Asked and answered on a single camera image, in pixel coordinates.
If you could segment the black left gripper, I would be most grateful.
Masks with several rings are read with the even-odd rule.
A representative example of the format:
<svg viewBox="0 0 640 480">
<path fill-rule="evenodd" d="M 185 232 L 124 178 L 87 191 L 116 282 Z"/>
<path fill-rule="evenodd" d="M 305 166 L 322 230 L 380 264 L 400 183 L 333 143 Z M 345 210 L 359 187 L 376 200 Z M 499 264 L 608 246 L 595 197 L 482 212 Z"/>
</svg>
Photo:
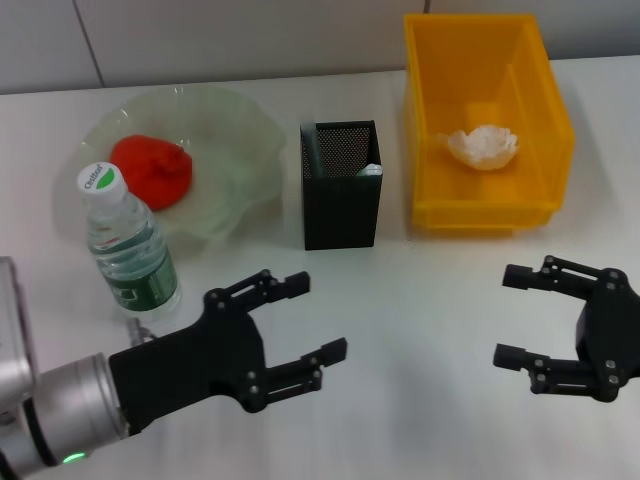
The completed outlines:
<svg viewBox="0 0 640 480">
<path fill-rule="evenodd" d="M 193 324 L 109 357 L 129 433 L 214 396 L 237 401 L 248 413 L 319 391 L 323 369 L 343 362 L 345 338 L 297 360 L 267 367 L 262 338 L 249 312 L 310 291 L 306 271 L 280 281 L 267 269 L 204 299 Z"/>
</svg>

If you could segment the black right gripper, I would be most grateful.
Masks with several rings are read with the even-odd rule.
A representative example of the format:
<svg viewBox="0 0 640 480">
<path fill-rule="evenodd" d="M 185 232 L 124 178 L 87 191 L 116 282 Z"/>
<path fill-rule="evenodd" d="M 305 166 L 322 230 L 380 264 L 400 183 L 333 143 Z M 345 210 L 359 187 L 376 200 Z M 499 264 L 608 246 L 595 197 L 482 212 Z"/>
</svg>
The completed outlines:
<svg viewBox="0 0 640 480">
<path fill-rule="evenodd" d="M 596 269 L 547 255 L 538 271 L 508 264 L 502 285 L 585 301 L 576 325 L 580 361 L 496 345 L 493 365 L 516 372 L 526 370 L 533 394 L 585 396 L 609 403 L 639 376 L 639 295 L 623 271 Z"/>
</svg>

